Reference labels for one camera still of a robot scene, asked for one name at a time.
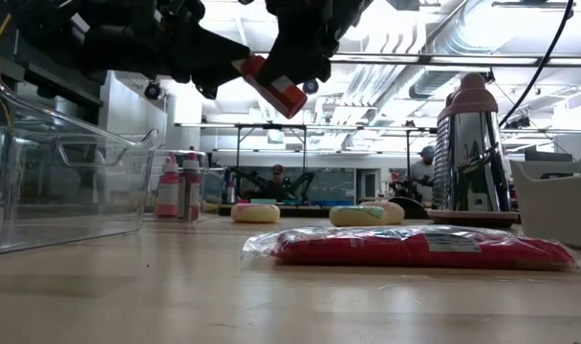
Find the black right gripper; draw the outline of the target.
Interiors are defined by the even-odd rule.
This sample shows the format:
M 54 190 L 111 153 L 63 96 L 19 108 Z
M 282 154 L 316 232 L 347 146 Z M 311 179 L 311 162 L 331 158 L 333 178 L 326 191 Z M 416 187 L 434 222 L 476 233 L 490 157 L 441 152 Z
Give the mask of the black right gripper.
M 323 48 L 337 48 L 373 0 L 266 0 L 277 18 L 278 35 L 257 76 L 262 85 L 281 76 L 294 84 L 315 78 L 325 81 L 331 62 Z

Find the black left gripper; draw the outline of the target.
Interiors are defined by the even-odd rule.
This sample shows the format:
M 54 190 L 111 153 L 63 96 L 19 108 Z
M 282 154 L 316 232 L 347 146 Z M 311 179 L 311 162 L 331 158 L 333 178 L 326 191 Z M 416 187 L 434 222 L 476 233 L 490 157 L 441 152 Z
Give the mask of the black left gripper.
M 245 59 L 250 49 L 199 26 L 204 14 L 201 1 L 96 1 L 94 69 L 169 75 L 215 99 L 224 80 L 199 74 Z

